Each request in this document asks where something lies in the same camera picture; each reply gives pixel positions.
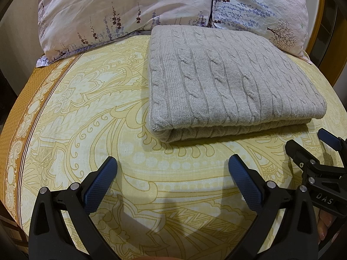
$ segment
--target floral pillowcase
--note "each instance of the floral pillowcase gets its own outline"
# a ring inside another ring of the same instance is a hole
[[[276,47],[310,62],[306,0],[213,0],[213,27],[253,32]]]
[[[38,0],[38,66],[159,24],[207,26],[212,0]]]

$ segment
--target human hand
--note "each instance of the human hand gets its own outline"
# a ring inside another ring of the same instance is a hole
[[[327,213],[323,210],[319,211],[319,220],[317,223],[317,229],[318,229],[318,243],[323,241],[325,237],[327,236],[327,230],[331,226],[331,224],[334,222],[335,217]],[[338,236],[339,232],[337,232],[334,237],[331,239],[331,242],[334,242],[336,237]]]

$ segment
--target cable knit pattern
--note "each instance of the cable knit pattern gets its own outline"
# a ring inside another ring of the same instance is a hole
[[[327,110],[285,53],[246,31],[154,27],[149,81],[147,127],[164,142],[303,124]]]

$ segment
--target yellow patterned bed sheet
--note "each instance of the yellow patterned bed sheet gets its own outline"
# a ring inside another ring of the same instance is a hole
[[[295,188],[301,170],[285,154],[294,139],[322,163],[339,156],[317,138],[321,127],[346,137],[347,114],[314,66],[289,56],[327,101],[307,125],[259,133],[162,143],[145,128],[149,36],[136,36],[34,71],[1,135],[0,198],[28,234],[38,190],[82,181],[108,157],[119,171],[93,222],[122,259],[141,255],[224,259],[255,218],[231,179],[238,153],[265,180]],[[63,212],[76,246],[84,250]],[[269,247],[282,214],[262,249]]]

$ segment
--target blue rubber pad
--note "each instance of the blue rubber pad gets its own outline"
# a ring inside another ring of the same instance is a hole
[[[98,209],[108,188],[117,175],[117,168],[116,159],[113,157],[110,158],[84,194],[83,207],[87,214],[93,213]]]
[[[249,209],[258,214],[262,209],[263,196],[256,184],[253,182],[242,159],[237,155],[229,158],[229,172],[236,182],[242,196],[244,197]]]
[[[340,140],[323,128],[319,129],[318,138],[335,151],[339,151],[342,149]]]

